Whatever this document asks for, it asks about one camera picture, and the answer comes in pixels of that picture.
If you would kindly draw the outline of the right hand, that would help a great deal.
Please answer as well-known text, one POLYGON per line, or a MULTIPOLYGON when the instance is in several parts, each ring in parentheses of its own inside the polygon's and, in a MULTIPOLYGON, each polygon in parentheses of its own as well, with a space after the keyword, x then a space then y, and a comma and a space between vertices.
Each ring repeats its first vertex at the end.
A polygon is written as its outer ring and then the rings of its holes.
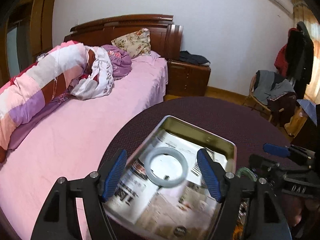
POLYGON ((289 228, 293 228, 301 222, 305 209, 310 211, 310 215, 307 217, 307 228, 311 229, 314 225, 319 225, 319 198, 306 199, 282 193, 280 204, 289 228))

